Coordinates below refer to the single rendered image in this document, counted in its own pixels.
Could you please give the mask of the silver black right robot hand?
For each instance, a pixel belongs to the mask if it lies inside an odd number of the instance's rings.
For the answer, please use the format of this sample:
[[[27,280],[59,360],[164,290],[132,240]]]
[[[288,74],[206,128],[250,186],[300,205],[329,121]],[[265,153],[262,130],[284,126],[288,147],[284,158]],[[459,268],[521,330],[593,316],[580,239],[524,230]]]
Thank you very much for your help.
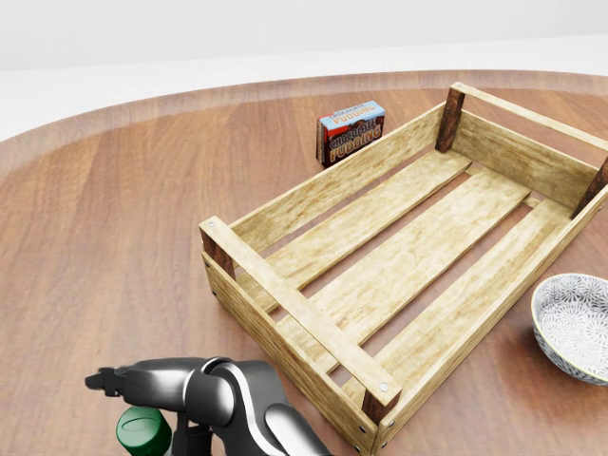
[[[333,456],[265,361],[150,359],[101,368],[85,384],[158,409],[172,430],[169,456],[211,456],[214,438],[226,456]]]

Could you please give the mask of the green-capped salad dressing bottle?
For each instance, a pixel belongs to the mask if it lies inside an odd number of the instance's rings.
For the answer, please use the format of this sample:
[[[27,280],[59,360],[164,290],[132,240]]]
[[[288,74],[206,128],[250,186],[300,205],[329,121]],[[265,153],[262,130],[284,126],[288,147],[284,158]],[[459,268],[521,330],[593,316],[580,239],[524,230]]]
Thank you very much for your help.
[[[130,456],[169,456],[172,430],[156,408],[130,407],[116,426],[116,437]]]

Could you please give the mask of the wooden slat tray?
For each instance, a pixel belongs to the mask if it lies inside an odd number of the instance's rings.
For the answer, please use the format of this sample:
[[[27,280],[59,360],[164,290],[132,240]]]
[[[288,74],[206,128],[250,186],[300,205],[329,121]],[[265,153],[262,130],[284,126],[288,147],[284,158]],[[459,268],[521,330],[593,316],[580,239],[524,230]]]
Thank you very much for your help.
[[[375,456],[608,200],[608,141],[456,83],[240,220],[200,227],[221,304]]]

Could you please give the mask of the chocolate pudding box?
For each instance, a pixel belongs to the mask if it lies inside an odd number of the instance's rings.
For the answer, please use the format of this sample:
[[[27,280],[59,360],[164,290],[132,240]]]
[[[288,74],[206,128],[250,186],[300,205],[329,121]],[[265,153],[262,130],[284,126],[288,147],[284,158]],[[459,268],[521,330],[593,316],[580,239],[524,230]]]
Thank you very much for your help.
[[[325,167],[381,138],[386,110],[375,101],[337,110],[316,124],[316,158]]]

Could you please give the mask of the patterned white bowl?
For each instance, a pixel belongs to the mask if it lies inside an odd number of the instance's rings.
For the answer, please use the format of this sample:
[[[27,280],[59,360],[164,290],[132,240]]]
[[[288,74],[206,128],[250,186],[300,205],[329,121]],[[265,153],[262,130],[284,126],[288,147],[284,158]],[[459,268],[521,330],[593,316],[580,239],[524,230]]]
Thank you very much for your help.
[[[608,387],[608,279],[553,275],[534,291],[531,312],[536,340],[552,363]]]

